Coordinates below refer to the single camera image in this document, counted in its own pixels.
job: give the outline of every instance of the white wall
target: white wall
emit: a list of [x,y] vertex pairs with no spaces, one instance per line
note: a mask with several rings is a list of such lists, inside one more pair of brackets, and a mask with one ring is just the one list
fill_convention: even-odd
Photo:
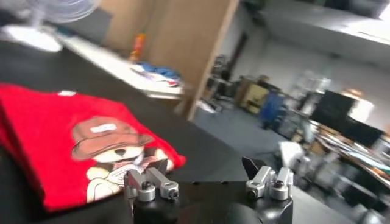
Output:
[[[257,60],[257,74],[268,75],[272,84],[288,91],[297,74],[305,70],[321,73],[329,57],[283,41],[271,40],[266,43],[263,56]],[[390,72],[343,58],[336,60],[328,71],[331,71],[331,90],[359,89],[364,93],[364,98],[375,105],[367,124],[382,129],[390,125]]]
[[219,54],[227,55],[230,58],[234,53],[241,34],[246,32],[250,35],[253,30],[255,30],[255,25],[246,12],[246,9],[239,4],[222,42]]
[[[298,74],[306,70],[323,72],[328,64],[328,55],[270,39],[264,29],[253,24],[241,5],[237,8],[219,53],[231,57],[243,31],[249,39],[232,72],[233,81],[242,75],[258,77],[266,74],[272,84],[288,91]],[[390,72],[346,59],[334,62],[328,71],[331,72],[331,90],[359,89],[364,93],[364,98],[375,105],[367,124],[382,129],[390,125]]]

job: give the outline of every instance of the ceiling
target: ceiling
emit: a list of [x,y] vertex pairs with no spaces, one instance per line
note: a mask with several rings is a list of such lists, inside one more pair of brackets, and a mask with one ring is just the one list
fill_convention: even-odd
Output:
[[390,71],[390,24],[298,1],[272,1],[261,15],[273,36]]
[[356,15],[378,18],[389,0],[297,0],[311,4],[322,4],[324,7],[345,10]]

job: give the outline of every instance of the computer monitor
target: computer monitor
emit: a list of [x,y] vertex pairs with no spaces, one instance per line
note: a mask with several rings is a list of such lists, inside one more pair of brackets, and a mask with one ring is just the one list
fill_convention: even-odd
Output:
[[370,125],[348,118],[346,126],[341,134],[356,143],[371,148],[383,135],[383,131]]
[[336,131],[342,131],[355,101],[355,99],[339,93],[326,91],[310,119]]

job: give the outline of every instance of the black table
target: black table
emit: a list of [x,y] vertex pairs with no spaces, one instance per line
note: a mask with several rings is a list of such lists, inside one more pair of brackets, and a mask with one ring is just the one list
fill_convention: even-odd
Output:
[[[187,164],[171,175],[176,181],[247,179],[241,157],[228,145],[67,49],[57,54],[47,54],[17,44],[0,42],[0,82],[40,91],[73,90],[124,103],[140,122],[187,157]],[[352,223],[306,193],[298,189],[294,189],[294,192],[294,223]],[[44,215],[37,196],[28,188],[20,170],[5,150],[0,149],[2,224],[32,221],[67,224],[129,223],[127,214],[122,195],[117,195],[84,208]]]

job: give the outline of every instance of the red t-shirt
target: red t-shirt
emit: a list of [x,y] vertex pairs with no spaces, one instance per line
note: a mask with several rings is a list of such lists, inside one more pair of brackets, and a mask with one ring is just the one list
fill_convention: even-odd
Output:
[[180,156],[121,103],[63,91],[0,85],[0,142],[43,191],[48,211],[117,193],[126,170]]

